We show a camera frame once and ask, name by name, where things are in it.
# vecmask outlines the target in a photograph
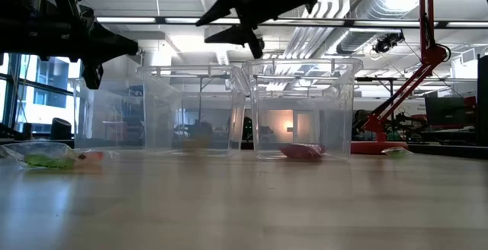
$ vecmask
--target ceiling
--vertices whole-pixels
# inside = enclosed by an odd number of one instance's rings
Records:
[[[216,0],[159,0],[159,14],[161,16],[195,17],[201,16],[205,9],[209,8]],[[95,9],[98,16],[155,16],[157,15],[156,0],[84,0],[85,4]],[[283,16],[302,17],[303,8],[290,11]],[[417,19],[418,8],[413,9],[405,18]],[[486,0],[435,0],[436,19],[467,19],[488,20],[488,3]],[[115,33],[130,32],[156,32],[161,31],[169,37],[177,48],[178,53],[174,57],[175,63],[208,64],[216,63],[217,57],[214,48],[205,45],[204,36],[222,30],[222,27],[193,27],[193,26],[158,26],[158,25],[131,25],[110,26]],[[295,29],[292,27],[260,27],[256,34],[263,36],[266,42],[265,53],[282,53]],[[448,45],[455,52],[467,50],[472,46],[488,45],[488,30],[437,30],[438,43]],[[364,45],[358,51],[364,67],[368,69],[388,68],[394,74],[394,68],[403,70],[418,63],[419,59],[412,52],[418,53],[419,31],[404,30],[406,42],[395,47],[391,53],[370,56],[371,45]],[[252,59],[251,53],[242,47],[227,47],[227,56],[230,62],[238,63]],[[447,74],[449,63],[440,66],[437,70],[440,74]]]

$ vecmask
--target white ceiling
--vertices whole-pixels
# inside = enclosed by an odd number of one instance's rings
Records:
[[[204,7],[210,7],[215,0],[159,0],[161,16],[201,16]],[[155,16],[157,15],[156,0],[85,0],[85,4],[95,9],[97,15],[104,16]],[[303,8],[296,9],[286,14],[286,16],[300,17]],[[418,9],[411,11],[407,18],[418,18]],[[455,18],[470,20],[488,20],[488,3],[486,0],[435,0],[436,19]],[[212,51],[205,51],[203,43],[206,28],[196,28],[192,26],[156,26],[156,25],[133,25],[133,26],[112,26],[116,32],[124,31],[162,31],[167,34],[177,48],[182,51],[180,58],[184,57],[186,63],[207,64],[210,61],[216,62],[217,59]],[[221,28],[207,27],[208,30],[218,31]],[[262,35],[266,41],[266,50],[275,52],[284,50],[288,41],[294,33],[290,27],[260,27],[258,35]],[[414,50],[419,48],[419,31],[405,30],[406,41]],[[451,48],[458,50],[466,49],[472,44],[488,43],[488,32],[486,30],[437,30],[436,39],[438,43],[444,43]],[[385,59],[372,60],[369,56],[371,46],[366,46],[364,50],[366,56],[361,57],[365,67],[381,69],[390,64]],[[246,61],[252,58],[247,49],[235,48],[228,53],[230,61]],[[409,47],[402,44],[396,47],[392,53],[385,55],[389,62],[393,63],[398,69],[404,69],[415,65],[419,60],[412,53]],[[448,70],[447,65],[438,69]]]

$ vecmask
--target ceiling duct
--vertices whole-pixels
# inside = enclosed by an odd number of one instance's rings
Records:
[[[419,5],[419,0],[361,0],[350,12],[348,18],[382,20],[401,19]],[[351,32],[349,29],[335,29],[327,43],[314,56],[324,53],[352,54],[358,52],[375,32]]]

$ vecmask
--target desk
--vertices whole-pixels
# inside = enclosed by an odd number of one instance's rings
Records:
[[[488,248],[488,163],[430,155],[307,164],[126,152],[73,173],[0,160],[0,204],[9,250]]]

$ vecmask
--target red base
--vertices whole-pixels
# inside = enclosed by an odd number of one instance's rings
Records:
[[[403,142],[355,142],[351,143],[352,154],[363,155],[383,155],[381,151],[391,147],[403,147],[409,149],[409,146]]]

